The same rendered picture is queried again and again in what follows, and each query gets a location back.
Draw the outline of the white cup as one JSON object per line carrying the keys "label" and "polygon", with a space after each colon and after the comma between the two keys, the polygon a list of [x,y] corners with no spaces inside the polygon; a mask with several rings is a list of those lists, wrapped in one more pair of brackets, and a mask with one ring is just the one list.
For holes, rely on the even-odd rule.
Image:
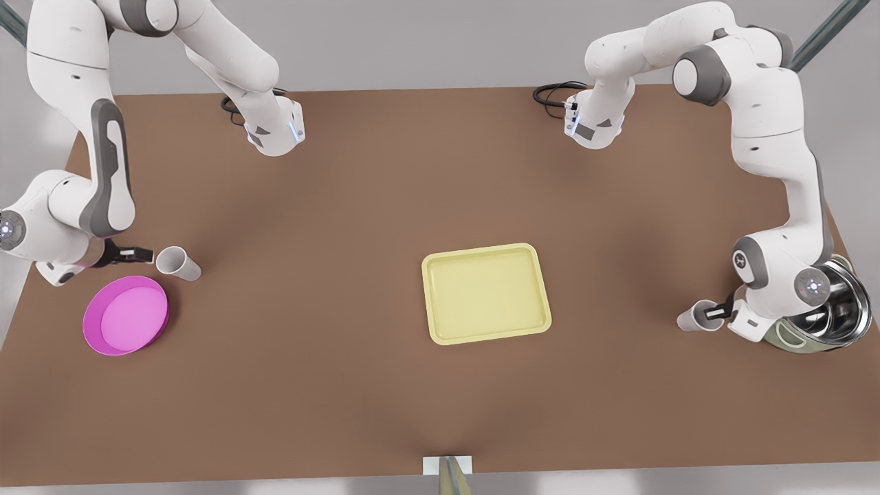
{"label": "white cup", "polygon": [[163,274],[189,282],[201,278],[201,267],[179,245],[164,248],[156,256],[155,266]]}
{"label": "white cup", "polygon": [[680,313],[678,319],[676,319],[676,323],[678,327],[685,332],[695,332],[695,331],[716,331],[717,329],[722,328],[722,325],[711,325],[711,322],[706,322],[706,320],[702,317],[702,309],[705,307],[705,301],[708,300],[698,300],[694,303],[694,306],[691,306],[684,313]]}

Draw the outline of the yellow rectangular tray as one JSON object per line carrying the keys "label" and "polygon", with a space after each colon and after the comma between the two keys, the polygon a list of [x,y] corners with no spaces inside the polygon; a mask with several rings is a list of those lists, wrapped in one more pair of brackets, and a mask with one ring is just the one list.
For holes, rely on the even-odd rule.
{"label": "yellow rectangular tray", "polygon": [[528,336],[552,325],[540,258],[528,243],[430,254],[421,275],[436,344]]}

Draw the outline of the pink round plate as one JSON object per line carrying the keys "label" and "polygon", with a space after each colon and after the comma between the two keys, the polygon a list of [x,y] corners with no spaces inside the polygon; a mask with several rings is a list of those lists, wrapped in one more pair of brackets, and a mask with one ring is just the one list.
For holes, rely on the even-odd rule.
{"label": "pink round plate", "polygon": [[86,344],[104,356],[123,356],[157,340],[168,323],[166,292],[145,276],[126,276],[104,286],[82,318]]}

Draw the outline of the stainless steel pot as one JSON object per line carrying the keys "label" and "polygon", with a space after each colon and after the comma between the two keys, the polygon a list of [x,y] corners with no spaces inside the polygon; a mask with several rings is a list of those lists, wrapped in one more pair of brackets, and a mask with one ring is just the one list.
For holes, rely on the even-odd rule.
{"label": "stainless steel pot", "polygon": [[872,323],[870,296],[844,256],[819,266],[830,280],[830,296],[810,312],[780,318],[764,342],[783,351],[812,354],[842,349],[866,335]]}

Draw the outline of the silver frame post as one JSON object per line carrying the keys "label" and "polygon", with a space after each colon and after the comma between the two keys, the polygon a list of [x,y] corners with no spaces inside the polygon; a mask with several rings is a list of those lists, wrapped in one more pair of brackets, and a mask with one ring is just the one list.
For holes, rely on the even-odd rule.
{"label": "silver frame post", "polygon": [[437,495],[474,495],[456,457],[439,458]]}
{"label": "silver frame post", "polygon": [[0,0],[0,28],[8,32],[21,46],[26,46],[28,23],[26,23],[25,19],[21,18],[19,13],[6,0]]}
{"label": "silver frame post", "polygon": [[842,0],[826,19],[795,51],[789,69],[799,73],[817,56],[872,0]]}

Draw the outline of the white post foot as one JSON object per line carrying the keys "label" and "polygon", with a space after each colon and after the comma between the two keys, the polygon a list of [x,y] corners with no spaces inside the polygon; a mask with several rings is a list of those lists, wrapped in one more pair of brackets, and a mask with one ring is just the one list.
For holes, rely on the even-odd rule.
{"label": "white post foot", "polygon": [[472,460],[472,456],[470,455],[455,455],[455,456],[425,456],[422,458],[422,475],[424,476],[439,476],[440,471],[445,467],[452,466],[454,463],[458,464],[459,469],[465,475],[472,475],[474,473],[474,460]]}

